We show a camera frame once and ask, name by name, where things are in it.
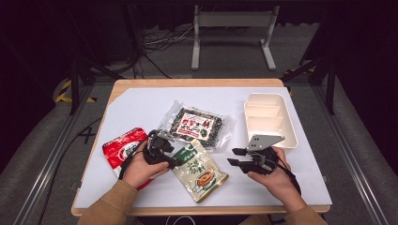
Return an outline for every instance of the tan sleeve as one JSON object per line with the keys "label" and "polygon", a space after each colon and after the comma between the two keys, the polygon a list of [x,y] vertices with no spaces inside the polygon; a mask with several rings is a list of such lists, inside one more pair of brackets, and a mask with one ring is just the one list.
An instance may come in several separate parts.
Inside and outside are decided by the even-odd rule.
{"label": "tan sleeve", "polygon": [[247,217],[243,222],[239,223],[239,225],[271,225],[267,215],[251,215]]}
{"label": "tan sleeve", "polygon": [[287,225],[328,225],[328,223],[309,206],[287,215],[284,219]]}
{"label": "tan sleeve", "polygon": [[78,224],[124,224],[137,196],[136,188],[118,180],[107,193],[84,211]]}

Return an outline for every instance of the snack package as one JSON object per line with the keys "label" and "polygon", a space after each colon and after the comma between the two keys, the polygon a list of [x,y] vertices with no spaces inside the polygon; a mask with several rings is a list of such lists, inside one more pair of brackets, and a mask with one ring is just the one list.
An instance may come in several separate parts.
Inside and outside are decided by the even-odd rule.
{"label": "snack package", "polygon": [[145,137],[145,131],[139,127],[136,127],[102,146],[103,154],[117,177],[119,177],[121,171],[120,165],[126,159],[127,155]]}
{"label": "snack package", "polygon": [[231,116],[205,112],[175,101],[161,121],[161,129],[177,141],[197,139],[207,151],[224,150],[232,136],[236,120]]}
{"label": "snack package", "polygon": [[173,169],[173,173],[196,203],[203,201],[228,179],[228,174],[220,171],[209,152],[196,139],[179,150],[174,158],[184,161],[182,166]]}

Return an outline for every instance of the person's right hand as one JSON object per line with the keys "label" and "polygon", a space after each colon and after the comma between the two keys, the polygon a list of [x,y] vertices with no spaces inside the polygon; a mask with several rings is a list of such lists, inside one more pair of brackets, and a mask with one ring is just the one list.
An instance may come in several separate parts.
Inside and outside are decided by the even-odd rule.
{"label": "person's right hand", "polygon": [[[283,149],[278,147],[272,148],[279,159],[286,165],[286,169],[290,171],[290,165],[286,162]],[[287,213],[292,213],[307,205],[291,182],[290,177],[281,168],[278,167],[270,175],[263,175],[257,172],[248,172],[248,175],[254,181],[265,186],[275,198],[279,199],[283,203]]]}
{"label": "person's right hand", "polygon": [[134,157],[130,165],[127,167],[123,181],[131,185],[133,188],[139,188],[154,174],[156,176],[162,175],[169,171],[168,162],[160,162],[154,165],[149,165],[144,158],[144,149],[147,145],[147,141],[143,142],[141,146],[135,152]]}

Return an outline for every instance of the white paper sheet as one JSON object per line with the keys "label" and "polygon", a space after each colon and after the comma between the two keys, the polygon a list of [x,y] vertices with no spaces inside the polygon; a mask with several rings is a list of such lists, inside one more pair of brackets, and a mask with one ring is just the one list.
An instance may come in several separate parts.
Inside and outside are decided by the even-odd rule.
{"label": "white paper sheet", "polygon": [[98,134],[97,145],[88,162],[74,207],[87,208],[109,190],[117,179],[102,153],[102,145],[133,128],[143,128],[146,132],[158,128],[161,119],[174,100],[180,100],[187,106],[213,113],[231,115],[237,119],[227,150],[212,154],[221,171],[228,173],[230,177],[202,203],[197,204],[175,175],[168,172],[140,190],[134,207],[282,205],[263,186],[250,179],[239,167],[233,167],[227,161],[229,157],[244,159],[244,157],[235,156],[231,149],[246,147],[248,143],[244,102],[250,93],[283,95],[298,138],[298,147],[285,153],[292,172],[300,184],[302,197],[309,205],[331,205],[325,182],[286,88],[173,87],[131,88],[108,106]]}

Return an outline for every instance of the metal frame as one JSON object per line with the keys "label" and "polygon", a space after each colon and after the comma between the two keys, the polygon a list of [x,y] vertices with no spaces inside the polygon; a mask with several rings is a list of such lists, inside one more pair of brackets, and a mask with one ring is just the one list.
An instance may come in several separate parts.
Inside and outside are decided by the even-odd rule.
{"label": "metal frame", "polygon": [[[85,86],[84,90],[82,91],[80,97],[80,103],[84,102],[90,95],[93,86]],[[52,179],[54,175],[56,165],[61,160],[63,152],[65,151],[66,141],[69,137],[69,134],[79,118],[79,114],[82,111],[84,104],[79,104],[74,114],[71,114],[64,125],[61,134],[58,137],[58,140],[55,143],[55,146],[50,153],[46,163],[43,166],[43,169],[38,174],[38,178],[36,179],[35,185],[33,185],[29,195],[27,196],[23,207],[21,208],[18,216],[15,218],[14,223],[15,225],[20,224],[28,224],[30,221],[29,219],[32,217],[37,205],[38,201],[40,200],[41,195],[43,194],[47,184]]]}
{"label": "metal frame", "polygon": [[261,48],[266,57],[269,70],[275,70],[275,62],[269,50],[273,28],[278,17],[279,6],[274,7],[272,11],[243,12],[243,11],[200,11],[195,5],[194,11],[194,42],[192,52],[192,70],[199,69],[200,53],[200,26],[266,26],[268,28],[266,38],[260,39]]}
{"label": "metal frame", "polygon": [[339,142],[341,148],[339,148],[340,153],[344,159],[345,165],[351,173],[351,176],[354,180],[355,185],[360,193],[360,196],[363,199],[363,202],[366,205],[366,208],[369,211],[369,215],[371,216],[374,224],[378,225],[389,225],[386,216],[383,213],[371,187],[363,173],[360,165],[352,152],[347,139],[345,138],[343,132],[340,129],[339,123],[336,118],[330,114],[329,106],[324,103],[325,94],[322,91],[322,87],[314,86],[313,87],[314,95],[316,99],[321,105],[324,115],[328,118],[329,124],[335,134],[337,141]]}

